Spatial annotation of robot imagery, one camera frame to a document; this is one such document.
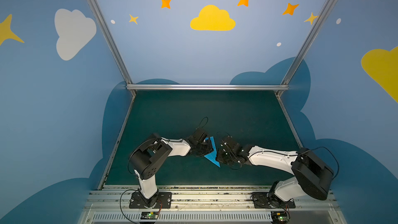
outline aluminum frame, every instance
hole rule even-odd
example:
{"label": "aluminum frame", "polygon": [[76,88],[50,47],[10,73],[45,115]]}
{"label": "aluminum frame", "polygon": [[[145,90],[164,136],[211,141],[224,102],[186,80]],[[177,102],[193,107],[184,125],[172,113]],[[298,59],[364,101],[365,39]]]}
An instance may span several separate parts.
{"label": "aluminum frame", "polygon": [[112,37],[111,31],[109,30],[109,27],[106,24],[105,17],[102,14],[101,8],[98,5],[97,0],[87,0],[87,3],[90,6],[91,11],[94,14],[94,17],[97,20],[98,26],[101,29],[106,42],[108,43],[109,49],[111,50],[112,55],[115,58],[115,61],[120,69],[120,72],[123,75],[123,78],[125,79],[127,84],[132,84],[132,80],[127,70],[126,64],[124,63],[123,58],[119,52],[119,49],[117,48],[117,45],[115,43],[115,40]]}
{"label": "aluminum frame", "polygon": [[285,91],[289,85],[228,85],[228,84],[127,84],[128,90],[273,90]]}
{"label": "aluminum frame", "polygon": [[[125,222],[121,216],[119,202],[121,194],[127,189],[136,190],[138,185],[105,185],[101,191],[91,191],[80,217],[79,223],[96,222],[95,216],[106,215],[112,222]],[[256,185],[163,185],[159,186],[160,192],[172,192],[171,208],[162,210],[164,214],[229,214],[230,212],[242,214],[266,214],[267,209],[255,208],[250,199],[252,192],[268,192],[271,186]],[[138,214],[147,209],[129,209],[129,201],[133,191],[127,191],[121,200],[124,214]],[[326,201],[319,201],[310,196],[295,198],[296,208],[290,211],[325,211],[336,224],[346,224],[341,214],[341,209],[332,191],[329,191]],[[273,211],[284,211],[281,208]],[[159,221],[174,221],[173,217]],[[225,218],[226,222],[242,222]]]}
{"label": "aluminum frame", "polygon": [[[325,23],[326,19],[328,18],[329,14],[331,13],[333,7],[335,6],[337,0],[326,0],[325,4],[323,5],[321,11],[319,12],[318,17],[316,18],[315,23],[310,29],[307,37],[304,40],[300,50],[298,51],[296,57],[294,58],[290,68],[287,70],[285,77],[283,78],[281,85],[288,85],[291,78],[293,77],[294,73],[296,72],[297,68],[299,67],[300,63],[303,61],[305,55],[307,54],[308,50],[310,49],[312,43],[314,42],[316,36],[320,32],[323,24]],[[277,96],[281,96],[283,91],[278,91]]]}
{"label": "aluminum frame", "polygon": [[282,102],[282,100],[281,100],[281,97],[279,97],[279,96],[277,95],[277,93],[275,93],[275,95],[276,95],[276,99],[277,99],[278,102],[279,102],[279,105],[281,106],[282,112],[283,112],[283,114],[284,114],[285,117],[286,117],[287,123],[289,124],[289,127],[290,127],[290,129],[291,129],[291,131],[292,131],[292,133],[293,133],[293,136],[294,136],[295,139],[296,139],[296,142],[297,142],[298,146],[299,146],[300,148],[302,148],[303,146],[302,146],[302,143],[301,143],[301,141],[300,141],[300,138],[299,138],[299,136],[298,136],[298,134],[297,134],[297,132],[296,132],[295,127],[293,126],[293,122],[291,121],[291,119],[290,119],[290,117],[289,117],[289,114],[288,114],[287,111],[286,111],[285,105],[283,104],[283,102]]}
{"label": "aluminum frame", "polygon": [[111,166],[112,166],[112,163],[113,163],[113,159],[115,158],[117,148],[119,147],[119,143],[120,143],[120,140],[122,138],[122,135],[123,135],[123,132],[124,132],[124,128],[126,127],[127,120],[129,119],[130,112],[131,112],[134,100],[135,100],[135,95],[132,96],[129,108],[127,110],[126,117],[125,117],[125,119],[123,121],[123,124],[122,124],[122,128],[120,129],[119,135],[117,136],[117,140],[116,140],[115,145],[113,147],[111,156],[109,156],[108,163],[106,164],[105,170],[103,171],[103,174],[102,174],[102,177],[101,177],[101,181],[98,184],[97,190],[101,190],[102,189],[102,187],[104,186],[104,184],[105,184],[105,182],[106,182],[106,180],[108,178],[109,170],[111,169]]}

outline orange star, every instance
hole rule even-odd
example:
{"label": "orange star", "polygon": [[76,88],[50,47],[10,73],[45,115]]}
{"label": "orange star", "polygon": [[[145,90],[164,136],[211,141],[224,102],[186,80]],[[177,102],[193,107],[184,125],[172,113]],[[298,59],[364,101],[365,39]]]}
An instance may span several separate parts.
{"label": "orange star", "polygon": [[170,9],[170,1],[171,0],[162,0],[162,8],[167,7]]}
{"label": "orange star", "polygon": [[249,6],[249,0],[240,0],[239,3],[238,3],[238,6],[239,5],[245,5],[246,7],[248,7]]}
{"label": "orange star", "polygon": [[291,5],[290,3],[287,3],[287,9],[282,15],[290,14],[293,16],[293,13],[295,12],[295,9],[297,6],[299,6],[299,5]]}

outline cable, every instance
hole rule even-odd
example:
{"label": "cable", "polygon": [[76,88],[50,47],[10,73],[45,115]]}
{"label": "cable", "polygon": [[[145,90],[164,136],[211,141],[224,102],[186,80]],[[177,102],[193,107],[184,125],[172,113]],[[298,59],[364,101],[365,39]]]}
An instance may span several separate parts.
{"label": "cable", "polygon": [[203,128],[203,127],[205,127],[205,125],[207,125],[207,122],[209,121],[209,118],[208,118],[208,117],[204,117],[204,118],[202,118],[202,120],[200,121],[200,123],[199,123],[198,127],[196,127],[196,129],[199,128],[200,124],[202,123],[202,121],[203,121],[205,118],[207,118],[207,121],[206,121],[206,123],[205,123],[201,128]]}
{"label": "cable", "polygon": [[138,224],[138,223],[136,223],[136,222],[130,220],[129,218],[127,218],[127,216],[123,213],[123,210],[122,210],[122,196],[123,196],[124,193],[126,193],[126,192],[129,191],[129,190],[134,190],[134,192],[133,192],[132,194],[134,194],[135,192],[138,191],[137,189],[127,189],[125,192],[122,193],[122,195],[120,196],[120,200],[119,200],[120,211],[122,212],[122,215],[123,215],[127,220],[129,220],[130,222],[132,222],[132,223],[134,223],[134,224]]}
{"label": "cable", "polygon": [[285,222],[285,224],[287,224],[290,221],[290,210],[287,211],[286,208],[282,208],[282,209],[287,213],[287,221]]}
{"label": "cable", "polygon": [[287,155],[287,154],[283,154],[283,153],[280,153],[280,152],[274,152],[274,151],[261,151],[261,152],[255,152],[255,153],[251,154],[251,155],[248,157],[248,160],[249,160],[253,155],[256,155],[256,154],[258,154],[258,153],[263,153],[263,152],[272,152],[272,153],[276,153],[276,154],[283,155],[283,156],[295,157],[295,156],[301,156],[301,155],[303,155],[303,154],[306,154],[307,152],[315,151],[315,150],[320,149],[320,148],[326,149],[326,150],[331,154],[331,156],[334,158],[334,160],[335,160],[336,163],[337,163],[337,172],[336,172],[336,174],[334,175],[334,177],[332,178],[332,180],[334,180],[334,179],[337,177],[337,175],[339,174],[339,172],[340,172],[340,164],[339,164],[339,162],[337,161],[336,157],[333,155],[333,153],[332,153],[328,148],[326,148],[326,147],[324,147],[324,146],[320,146],[320,147],[317,147],[317,148],[315,148],[315,149],[305,151],[305,152],[303,152],[303,153],[298,153],[298,154],[296,154],[296,155]]}
{"label": "cable", "polygon": [[162,210],[163,204],[162,204],[162,201],[159,199],[156,201],[160,203],[160,208],[159,208],[159,211],[157,212],[157,215],[159,215],[160,211]]}

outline metal bar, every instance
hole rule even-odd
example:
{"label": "metal bar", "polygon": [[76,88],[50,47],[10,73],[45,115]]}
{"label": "metal bar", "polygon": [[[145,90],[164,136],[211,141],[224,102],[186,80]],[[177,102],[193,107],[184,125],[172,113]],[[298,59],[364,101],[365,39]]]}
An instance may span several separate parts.
{"label": "metal bar", "polygon": [[300,141],[300,138],[299,138],[299,136],[298,136],[298,134],[297,134],[297,132],[296,132],[295,127],[293,126],[293,123],[292,123],[292,121],[291,121],[291,119],[290,119],[290,117],[289,117],[289,114],[288,114],[287,111],[286,111],[285,105],[283,104],[283,102],[282,102],[282,100],[281,100],[281,97],[279,97],[279,96],[277,95],[277,93],[275,93],[275,94],[276,94],[276,98],[278,99],[279,105],[281,106],[282,112],[283,112],[283,114],[284,114],[285,117],[286,117],[287,123],[289,124],[290,129],[292,130],[293,136],[295,137],[298,146],[299,146],[300,148],[302,148],[303,146],[302,146],[302,143],[301,143],[301,141]]}
{"label": "metal bar", "polygon": [[119,49],[116,46],[115,40],[112,37],[111,31],[108,28],[108,25],[106,24],[105,17],[103,16],[100,6],[98,5],[97,0],[87,0],[88,5],[91,8],[91,11],[94,14],[94,17],[97,20],[98,26],[101,29],[106,42],[108,43],[108,46],[112,52],[113,57],[115,58],[115,61],[117,65],[119,66],[120,72],[123,75],[123,78],[125,79],[127,84],[131,84],[132,80],[129,75],[129,72],[127,71],[126,65],[123,61],[123,58],[119,52]]}
{"label": "metal bar", "polygon": [[130,112],[131,112],[131,109],[132,109],[132,104],[133,104],[133,102],[134,102],[134,99],[135,99],[135,96],[134,96],[134,94],[133,94],[132,99],[131,99],[131,102],[130,102],[129,109],[127,110],[127,114],[126,114],[126,117],[125,117],[125,119],[124,119],[124,121],[123,121],[123,125],[122,125],[122,128],[120,129],[119,135],[118,135],[118,137],[117,137],[115,146],[113,147],[111,156],[109,157],[108,163],[107,163],[107,165],[106,165],[106,167],[105,167],[105,170],[103,171],[101,181],[99,182],[99,185],[98,185],[98,188],[97,188],[98,190],[101,190],[101,189],[103,188],[103,186],[104,186],[104,184],[105,184],[105,182],[106,182],[106,179],[107,179],[107,177],[108,177],[109,170],[111,169],[113,159],[115,158],[115,154],[116,154],[116,151],[117,151],[117,147],[119,147],[119,143],[120,143],[120,140],[121,140],[121,138],[122,138],[122,135],[123,135],[123,132],[124,132],[124,128],[126,127],[126,123],[127,123],[128,118],[129,118],[129,115],[130,115]]}
{"label": "metal bar", "polygon": [[[304,59],[308,50],[310,49],[311,44],[314,42],[316,36],[320,32],[322,25],[325,23],[326,19],[328,18],[329,14],[331,13],[336,2],[337,2],[337,0],[326,0],[321,11],[319,12],[318,17],[316,18],[316,22],[312,25],[310,32],[308,33],[307,37],[304,40],[304,43],[302,44],[300,50],[298,51],[289,70],[287,71],[285,77],[283,78],[281,85],[289,84],[291,78],[293,77],[293,75],[296,72],[297,68],[299,67],[300,63]],[[281,96],[282,93],[283,93],[283,91],[278,91],[277,95]]]}
{"label": "metal bar", "polygon": [[274,90],[285,91],[288,85],[227,85],[227,84],[127,84],[128,90]]}

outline black mounting plate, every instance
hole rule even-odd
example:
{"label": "black mounting plate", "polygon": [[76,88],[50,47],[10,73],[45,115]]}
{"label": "black mounting plate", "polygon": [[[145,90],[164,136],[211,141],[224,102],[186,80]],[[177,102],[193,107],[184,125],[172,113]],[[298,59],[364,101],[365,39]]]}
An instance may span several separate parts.
{"label": "black mounting plate", "polygon": [[[268,192],[256,192],[256,196],[253,197],[253,203],[254,203],[254,208],[267,208],[267,209],[272,209],[275,207],[269,206],[267,204],[268,199],[267,199],[267,193]],[[288,201],[286,202],[286,205],[289,208],[296,208],[296,204],[294,201]]]}
{"label": "black mounting plate", "polygon": [[[162,202],[162,208],[170,208],[172,202],[172,193],[171,192],[159,192],[158,200]],[[144,201],[142,200],[139,192],[134,192],[131,194],[129,208],[143,208]],[[153,208],[160,208],[159,201],[156,202],[156,205]]]}

